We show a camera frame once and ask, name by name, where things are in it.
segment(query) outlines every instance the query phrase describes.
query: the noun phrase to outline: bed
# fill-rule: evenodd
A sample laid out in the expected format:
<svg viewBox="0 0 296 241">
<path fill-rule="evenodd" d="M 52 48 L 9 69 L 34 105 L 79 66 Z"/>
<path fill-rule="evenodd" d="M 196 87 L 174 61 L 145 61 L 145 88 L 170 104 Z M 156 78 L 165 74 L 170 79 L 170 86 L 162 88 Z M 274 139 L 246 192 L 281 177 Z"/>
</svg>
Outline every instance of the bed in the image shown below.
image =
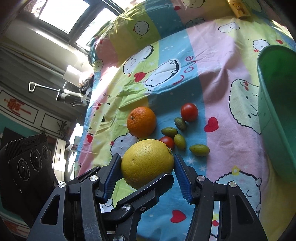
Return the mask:
<svg viewBox="0 0 296 241">
<path fill-rule="evenodd" d="M 185 103 L 194 103 L 198 121 L 183 133 L 187 146 L 205 144 L 211 152 L 196 157 L 174 150 L 199 175 L 213 182 L 239 184 L 269 240 L 277 240 L 296 212 L 296 188 L 275 173 L 265 153 L 258 121 L 257 56 L 267 45 L 296 50 L 287 29 L 270 20 L 271 9 L 244 0 L 251 17 L 235 18 L 227 1 L 147 0 L 118 16 L 94 39 L 92 96 L 78 148 L 75 174 L 107 165 L 140 139 L 126 127 L 128 114 L 148 106 L 157 116 L 149 137 L 174 127 Z M 112 201 L 134 189 L 122 179 Z M 194 207 L 175 181 L 159 203 L 142 215 L 138 240 L 186 237 Z M 216 240 L 215 203 L 210 240 Z"/>
</svg>

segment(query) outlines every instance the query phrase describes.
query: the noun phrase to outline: black camera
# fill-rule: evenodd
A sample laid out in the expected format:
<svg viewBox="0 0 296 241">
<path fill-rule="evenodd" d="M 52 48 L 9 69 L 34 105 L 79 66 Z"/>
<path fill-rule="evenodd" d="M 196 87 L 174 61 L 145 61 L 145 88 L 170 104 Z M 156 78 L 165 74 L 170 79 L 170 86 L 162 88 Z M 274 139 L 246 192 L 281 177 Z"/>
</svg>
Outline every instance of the black camera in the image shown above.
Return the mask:
<svg viewBox="0 0 296 241">
<path fill-rule="evenodd" d="M 44 133 L 6 144 L 0 150 L 0 193 L 3 207 L 31 228 L 57 186 Z"/>
</svg>

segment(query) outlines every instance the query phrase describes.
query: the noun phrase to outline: wrinkled fabric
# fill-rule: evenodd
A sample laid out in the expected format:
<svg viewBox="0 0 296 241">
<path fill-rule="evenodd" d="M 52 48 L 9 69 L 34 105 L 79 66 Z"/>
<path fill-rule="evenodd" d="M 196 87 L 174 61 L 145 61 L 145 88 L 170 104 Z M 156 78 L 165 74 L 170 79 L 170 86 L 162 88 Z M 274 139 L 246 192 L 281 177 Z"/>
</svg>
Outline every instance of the wrinkled fabric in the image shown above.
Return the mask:
<svg viewBox="0 0 296 241">
<path fill-rule="evenodd" d="M 266 155 L 258 116 L 257 57 L 268 45 L 295 50 L 284 28 L 268 19 L 256 0 L 244 3 L 247 20 L 234 17 L 227 1 L 145 1 L 115 19 L 101 32 L 89 53 L 94 85 L 78 149 L 76 175 L 107 165 L 140 139 L 126 127 L 128 114 L 148 106 L 157 117 L 149 137 L 174 127 L 181 106 L 194 103 L 198 119 L 179 131 L 186 164 L 212 182 L 236 182 L 260 218 L 269 240 L 276 240 L 296 211 L 295 187 L 284 192 Z M 207 157 L 188 148 L 205 144 Z M 142 214 L 138 239 L 183 241 L 193 205 L 183 199 L 178 182 Z M 120 180 L 114 204 L 134 189 Z M 216 240 L 219 202 L 215 202 L 210 240 Z"/>
</svg>

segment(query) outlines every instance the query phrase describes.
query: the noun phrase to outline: cherry tomato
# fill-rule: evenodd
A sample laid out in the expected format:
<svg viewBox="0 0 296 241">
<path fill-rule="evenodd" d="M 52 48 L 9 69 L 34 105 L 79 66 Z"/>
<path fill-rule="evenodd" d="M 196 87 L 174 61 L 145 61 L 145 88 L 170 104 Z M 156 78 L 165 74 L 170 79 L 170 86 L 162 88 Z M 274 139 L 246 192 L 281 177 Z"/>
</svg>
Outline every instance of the cherry tomato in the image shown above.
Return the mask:
<svg viewBox="0 0 296 241">
<path fill-rule="evenodd" d="M 187 103 L 181 107 L 181 117 L 185 121 L 195 121 L 198 116 L 198 109 L 192 103 Z"/>
<path fill-rule="evenodd" d="M 175 143 L 174 140 L 170 137 L 162 137 L 159 139 L 161 142 L 167 145 L 168 148 L 174 149 Z"/>
</svg>

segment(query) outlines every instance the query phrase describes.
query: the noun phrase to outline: green plastic basket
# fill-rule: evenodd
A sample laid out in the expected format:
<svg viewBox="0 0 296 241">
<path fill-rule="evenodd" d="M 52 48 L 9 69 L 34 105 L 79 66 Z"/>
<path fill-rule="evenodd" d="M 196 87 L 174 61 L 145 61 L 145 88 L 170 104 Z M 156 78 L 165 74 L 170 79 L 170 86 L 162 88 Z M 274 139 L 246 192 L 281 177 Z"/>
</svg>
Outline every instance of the green plastic basket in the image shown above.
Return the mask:
<svg viewBox="0 0 296 241">
<path fill-rule="evenodd" d="M 258 116 L 264 145 L 276 172 L 296 183 L 296 53 L 270 45 L 259 53 Z"/>
</svg>

